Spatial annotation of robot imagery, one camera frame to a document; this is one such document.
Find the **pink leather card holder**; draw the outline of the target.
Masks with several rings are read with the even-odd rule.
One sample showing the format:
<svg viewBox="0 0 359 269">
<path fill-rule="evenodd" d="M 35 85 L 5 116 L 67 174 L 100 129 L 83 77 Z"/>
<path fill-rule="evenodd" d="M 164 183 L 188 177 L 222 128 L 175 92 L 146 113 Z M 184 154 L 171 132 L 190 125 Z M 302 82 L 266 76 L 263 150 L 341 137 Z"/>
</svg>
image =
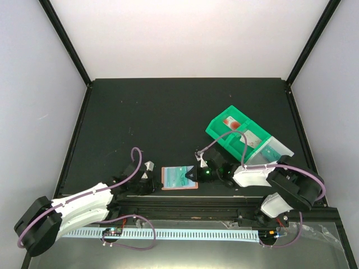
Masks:
<svg viewBox="0 0 359 269">
<path fill-rule="evenodd" d="M 172 166 L 162 167 L 162 190 L 185 190 L 185 189 L 198 189 L 198 182 L 194 182 L 186 178 L 186 173 L 194 166 Z"/>
</svg>

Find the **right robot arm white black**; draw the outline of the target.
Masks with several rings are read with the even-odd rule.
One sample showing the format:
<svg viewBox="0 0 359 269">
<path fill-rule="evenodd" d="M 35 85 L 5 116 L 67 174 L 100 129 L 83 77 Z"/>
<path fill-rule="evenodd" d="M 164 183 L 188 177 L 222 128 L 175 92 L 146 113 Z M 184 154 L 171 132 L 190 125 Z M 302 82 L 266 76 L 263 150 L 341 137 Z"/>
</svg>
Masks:
<svg viewBox="0 0 359 269">
<path fill-rule="evenodd" d="M 193 182 L 220 181 L 230 188 L 268 187 L 253 212 L 241 216 L 257 227 L 274 226 L 273 221 L 292 210 L 310 211 L 317 200 L 325 196 L 324 180 L 316 173 L 293 165 L 292 158 L 283 155 L 278 161 L 261 165 L 230 163 L 221 154 L 202 157 L 185 174 Z"/>
</svg>

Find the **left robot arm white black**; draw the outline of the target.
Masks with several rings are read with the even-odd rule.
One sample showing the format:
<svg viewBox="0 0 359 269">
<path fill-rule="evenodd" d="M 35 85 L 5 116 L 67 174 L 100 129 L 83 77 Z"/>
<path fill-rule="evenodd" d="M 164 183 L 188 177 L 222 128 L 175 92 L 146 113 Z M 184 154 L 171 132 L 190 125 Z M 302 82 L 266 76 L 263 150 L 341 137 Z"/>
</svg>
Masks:
<svg viewBox="0 0 359 269">
<path fill-rule="evenodd" d="M 125 215 L 120 201 L 128 195 L 145 196 L 158 188 L 153 176 L 154 163 L 131 163 L 120 177 L 77 194 L 49 200 L 37 198 L 15 224 L 17 246 L 31 257 L 46 252 L 59 238 L 89 224 L 113 224 L 136 218 L 136 212 Z"/>
</svg>

